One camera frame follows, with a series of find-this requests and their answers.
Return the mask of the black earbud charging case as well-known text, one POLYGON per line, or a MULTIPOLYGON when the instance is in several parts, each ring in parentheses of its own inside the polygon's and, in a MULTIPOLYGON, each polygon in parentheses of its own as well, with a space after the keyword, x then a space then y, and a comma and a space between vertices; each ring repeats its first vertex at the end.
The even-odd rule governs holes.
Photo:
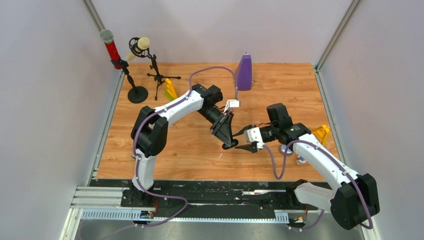
POLYGON ((238 144, 239 144, 239 141, 238 141, 237 139, 233 139, 233 140, 230 142, 230 144, 225 144, 225 143, 223 143, 223 144, 222 144, 222 149, 223 149, 223 150, 228 150, 228 149, 231 149, 231 148, 236 147, 238 144))

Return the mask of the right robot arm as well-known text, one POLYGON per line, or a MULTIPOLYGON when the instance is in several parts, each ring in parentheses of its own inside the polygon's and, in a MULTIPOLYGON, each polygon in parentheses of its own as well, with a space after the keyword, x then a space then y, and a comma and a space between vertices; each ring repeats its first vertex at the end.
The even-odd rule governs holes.
POLYGON ((266 145, 278 141, 288 151, 307 160, 329 185, 329 189, 316 186, 306 180, 296 181, 285 195, 286 204, 292 209, 301 205, 312 205, 330 212, 334 220, 344 229, 351 230, 362 226, 374 228, 372 217, 380 212, 377 181, 369 173, 359 174, 338 160, 302 123, 293 123, 286 106, 275 103, 266 108, 269 123, 266 126, 247 125, 237 132, 244 135, 245 145, 238 149, 256 153, 266 149, 276 167, 275 157, 266 145))

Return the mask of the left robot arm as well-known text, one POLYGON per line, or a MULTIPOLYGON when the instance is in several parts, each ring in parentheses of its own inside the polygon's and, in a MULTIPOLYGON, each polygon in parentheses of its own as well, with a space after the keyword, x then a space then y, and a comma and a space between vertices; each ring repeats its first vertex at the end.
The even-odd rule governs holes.
POLYGON ((222 142, 224 150, 237 146, 231 127, 233 113, 224 113, 216 105, 222 100, 219 87, 195 84, 168 104, 156 108, 145 106, 140 110, 131 132, 136 164, 130 190, 135 202, 142 207, 152 203, 156 158, 166 146, 169 127, 188 114, 198 112, 209 121, 211 134, 222 142))

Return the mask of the lavender oval charging case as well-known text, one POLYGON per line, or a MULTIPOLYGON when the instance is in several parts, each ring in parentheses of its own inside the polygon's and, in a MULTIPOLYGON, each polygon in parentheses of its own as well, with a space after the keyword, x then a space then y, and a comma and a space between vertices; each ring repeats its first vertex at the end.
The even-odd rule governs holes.
POLYGON ((285 144, 282 144, 279 147, 279 152, 287 156, 291 156, 293 154, 293 151, 290 148, 287 149, 287 146, 285 144))

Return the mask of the small red white toy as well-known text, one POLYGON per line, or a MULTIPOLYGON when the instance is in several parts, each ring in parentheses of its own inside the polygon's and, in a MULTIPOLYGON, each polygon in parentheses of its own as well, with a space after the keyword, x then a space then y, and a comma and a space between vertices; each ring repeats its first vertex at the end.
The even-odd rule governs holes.
POLYGON ((298 165, 303 165, 307 162, 307 160, 304 157, 298 155, 296 158, 296 162, 298 165))

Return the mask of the purple metronome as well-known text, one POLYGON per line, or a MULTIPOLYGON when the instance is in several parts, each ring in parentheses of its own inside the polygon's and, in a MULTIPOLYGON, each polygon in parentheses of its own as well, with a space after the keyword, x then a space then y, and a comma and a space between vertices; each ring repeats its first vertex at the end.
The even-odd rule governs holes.
POLYGON ((252 89, 253 66, 250 54, 245 53, 241 57, 235 72, 235 77, 238 91, 249 91, 252 89))

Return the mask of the yellow green toy block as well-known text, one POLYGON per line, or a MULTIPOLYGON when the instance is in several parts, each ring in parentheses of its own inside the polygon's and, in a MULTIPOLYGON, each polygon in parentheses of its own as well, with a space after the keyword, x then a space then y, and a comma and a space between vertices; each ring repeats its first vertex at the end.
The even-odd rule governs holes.
POLYGON ((172 102, 178 98, 175 87, 169 78, 165 79, 165 96, 172 102))

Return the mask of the colourful toy truck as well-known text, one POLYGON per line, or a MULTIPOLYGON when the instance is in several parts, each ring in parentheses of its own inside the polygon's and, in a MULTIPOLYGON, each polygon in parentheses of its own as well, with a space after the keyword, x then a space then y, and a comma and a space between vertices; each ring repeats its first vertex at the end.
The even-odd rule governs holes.
POLYGON ((316 137, 316 139, 319 141, 319 143, 321 145, 323 145, 324 147, 326 146, 326 143, 327 143, 328 138, 330 136, 330 132, 331 132, 331 129, 325 124, 315 128, 311 131, 311 133, 316 137))

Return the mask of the black round-base mic stand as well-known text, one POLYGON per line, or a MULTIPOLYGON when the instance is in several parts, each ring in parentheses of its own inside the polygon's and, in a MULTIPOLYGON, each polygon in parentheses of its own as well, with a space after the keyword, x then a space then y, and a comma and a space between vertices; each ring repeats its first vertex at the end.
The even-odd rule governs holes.
POLYGON ((143 86, 135 85, 134 79, 130 75, 130 71, 128 69, 129 67, 128 62, 120 59, 120 60, 111 60, 111 63, 115 67, 120 67, 122 69, 124 75, 127 77, 129 84, 131 85, 131 89, 127 93, 128 100, 133 104, 139 104, 144 102, 149 95, 148 90, 143 86))

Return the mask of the beige condenser microphone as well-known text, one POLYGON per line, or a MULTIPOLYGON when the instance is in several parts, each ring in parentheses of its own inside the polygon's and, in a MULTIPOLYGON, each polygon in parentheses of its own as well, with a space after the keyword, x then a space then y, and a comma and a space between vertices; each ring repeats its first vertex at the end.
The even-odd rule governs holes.
POLYGON ((150 40, 147 37, 133 37, 128 42, 130 53, 126 56, 126 61, 130 62, 135 57, 146 58, 150 55, 150 40))

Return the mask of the red microphone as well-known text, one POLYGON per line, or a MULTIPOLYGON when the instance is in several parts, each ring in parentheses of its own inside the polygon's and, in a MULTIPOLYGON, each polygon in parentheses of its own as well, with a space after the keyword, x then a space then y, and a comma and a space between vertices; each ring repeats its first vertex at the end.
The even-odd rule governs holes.
POLYGON ((121 58, 120 58, 120 55, 118 53, 117 47, 116 47, 115 42, 114 42, 113 33, 108 29, 103 29, 103 30, 100 31, 99 35, 100 35, 100 38, 102 39, 102 41, 104 42, 104 45, 105 45, 107 52, 108 52, 110 59, 111 59, 110 61, 114 65, 114 68, 117 69, 117 70, 121 70, 122 67, 119 64, 121 58))

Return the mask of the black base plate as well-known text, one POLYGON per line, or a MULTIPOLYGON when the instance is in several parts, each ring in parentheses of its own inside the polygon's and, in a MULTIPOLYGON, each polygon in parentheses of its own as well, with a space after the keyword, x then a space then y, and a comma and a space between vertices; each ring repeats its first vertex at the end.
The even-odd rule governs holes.
POLYGON ((180 219, 270 220, 277 212, 302 216, 316 207, 297 202, 285 181, 155 180, 151 200, 142 205, 131 193, 130 179, 93 179, 89 187, 128 188, 120 206, 140 209, 144 215, 180 219))

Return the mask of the aluminium frame rail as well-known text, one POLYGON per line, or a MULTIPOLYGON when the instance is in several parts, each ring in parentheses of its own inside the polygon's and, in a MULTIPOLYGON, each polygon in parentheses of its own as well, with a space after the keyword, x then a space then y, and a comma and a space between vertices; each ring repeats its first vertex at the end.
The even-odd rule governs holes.
POLYGON ((72 209, 118 209, 127 187, 78 186, 70 207, 72 209))

